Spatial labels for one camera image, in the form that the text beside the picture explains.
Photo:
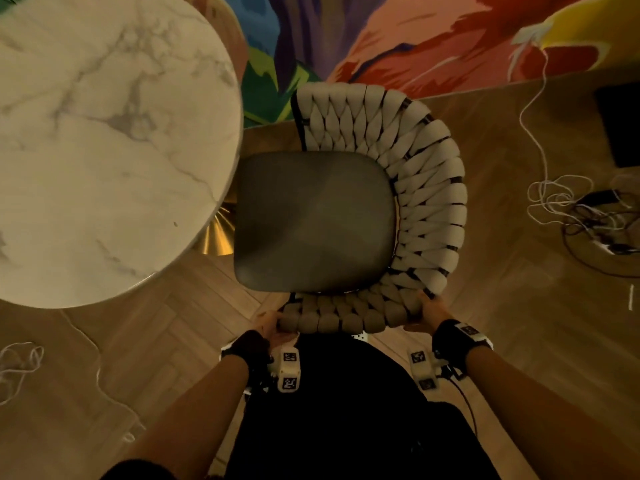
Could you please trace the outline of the black box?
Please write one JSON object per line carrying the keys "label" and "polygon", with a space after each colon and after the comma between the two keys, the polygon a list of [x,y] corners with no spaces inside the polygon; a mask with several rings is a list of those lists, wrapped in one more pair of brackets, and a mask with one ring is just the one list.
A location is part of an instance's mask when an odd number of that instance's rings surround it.
{"label": "black box", "polygon": [[640,81],[598,88],[594,97],[616,167],[640,167]]}

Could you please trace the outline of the person's right hand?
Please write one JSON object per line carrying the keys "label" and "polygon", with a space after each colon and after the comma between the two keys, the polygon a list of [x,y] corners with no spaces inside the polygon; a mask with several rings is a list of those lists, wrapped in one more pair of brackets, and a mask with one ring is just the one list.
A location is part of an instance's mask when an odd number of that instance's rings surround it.
{"label": "person's right hand", "polygon": [[421,306],[421,318],[404,325],[404,331],[433,336],[443,322],[454,319],[441,297],[430,298],[421,290],[418,291],[417,297]]}

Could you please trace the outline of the person's left forearm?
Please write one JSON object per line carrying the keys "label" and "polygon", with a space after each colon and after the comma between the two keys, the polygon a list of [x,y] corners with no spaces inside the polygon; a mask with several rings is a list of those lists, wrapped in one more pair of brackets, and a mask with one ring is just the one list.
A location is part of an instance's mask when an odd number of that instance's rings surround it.
{"label": "person's left forearm", "polygon": [[228,432],[248,379],[244,359],[223,357],[133,443],[124,459],[149,461],[177,480],[202,480]]}

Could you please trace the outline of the person's left hand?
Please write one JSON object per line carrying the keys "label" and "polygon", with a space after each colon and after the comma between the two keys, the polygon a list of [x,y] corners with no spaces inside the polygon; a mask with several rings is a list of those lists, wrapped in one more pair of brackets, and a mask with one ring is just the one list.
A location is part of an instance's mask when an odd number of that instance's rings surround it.
{"label": "person's left hand", "polygon": [[284,318],[284,314],[274,310],[265,311],[256,316],[252,330],[257,331],[269,342],[271,350],[292,342],[298,338],[298,334],[290,331],[282,331],[278,323]]}

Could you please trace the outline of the beige woven chair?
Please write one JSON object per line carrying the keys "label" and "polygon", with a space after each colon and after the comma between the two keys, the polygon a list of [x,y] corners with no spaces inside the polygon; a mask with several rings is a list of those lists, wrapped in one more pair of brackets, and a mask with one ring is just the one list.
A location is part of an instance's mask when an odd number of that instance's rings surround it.
{"label": "beige woven chair", "polygon": [[292,94],[291,110],[304,152],[360,153],[386,171],[397,224],[379,281],[350,292],[292,292],[280,309],[287,325],[350,335],[404,326],[420,313],[417,291],[441,294],[459,262],[468,193],[458,145],[426,104],[382,86],[308,82]]}

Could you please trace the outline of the colourful patterned rug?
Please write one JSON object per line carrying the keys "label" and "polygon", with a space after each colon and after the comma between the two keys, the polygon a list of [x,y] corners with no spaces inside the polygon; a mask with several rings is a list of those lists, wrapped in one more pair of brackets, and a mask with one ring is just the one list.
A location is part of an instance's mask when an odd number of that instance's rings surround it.
{"label": "colourful patterned rug", "polygon": [[244,127],[292,119],[305,82],[411,99],[640,61],[640,0],[185,0],[241,83]]}

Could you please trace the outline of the person's black clothing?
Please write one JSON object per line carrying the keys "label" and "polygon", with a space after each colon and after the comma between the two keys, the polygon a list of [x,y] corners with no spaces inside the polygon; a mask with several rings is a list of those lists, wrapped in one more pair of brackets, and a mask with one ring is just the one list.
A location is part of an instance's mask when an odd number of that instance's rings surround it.
{"label": "person's black clothing", "polygon": [[[463,413],[428,401],[375,347],[340,335],[301,335],[295,347],[301,386],[292,394],[252,391],[224,480],[500,480]],[[246,386],[267,379],[269,342],[257,331],[228,355],[247,363]],[[149,461],[123,459],[100,480],[177,479]]]}

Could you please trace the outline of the person's right forearm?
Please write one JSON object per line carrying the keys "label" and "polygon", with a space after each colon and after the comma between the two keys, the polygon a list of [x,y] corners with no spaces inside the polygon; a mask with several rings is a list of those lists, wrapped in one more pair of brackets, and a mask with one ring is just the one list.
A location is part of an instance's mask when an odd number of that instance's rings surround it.
{"label": "person's right forearm", "polygon": [[640,480],[640,455],[485,346],[467,373],[540,480]]}

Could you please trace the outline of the grey seat cushion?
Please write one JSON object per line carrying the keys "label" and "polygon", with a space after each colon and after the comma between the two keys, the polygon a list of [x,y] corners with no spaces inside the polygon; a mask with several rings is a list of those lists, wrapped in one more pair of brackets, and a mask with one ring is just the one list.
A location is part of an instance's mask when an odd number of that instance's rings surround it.
{"label": "grey seat cushion", "polygon": [[348,292],[386,272],[396,202],[386,171],[352,152],[270,152],[240,161],[234,272],[263,292]]}

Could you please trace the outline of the gold table base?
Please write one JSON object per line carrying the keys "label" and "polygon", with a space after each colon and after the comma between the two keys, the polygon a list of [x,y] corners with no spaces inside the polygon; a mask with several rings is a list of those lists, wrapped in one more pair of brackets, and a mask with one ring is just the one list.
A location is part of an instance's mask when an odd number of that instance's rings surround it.
{"label": "gold table base", "polygon": [[199,234],[193,249],[203,255],[232,255],[236,232],[236,207],[236,202],[223,202],[211,222]]}

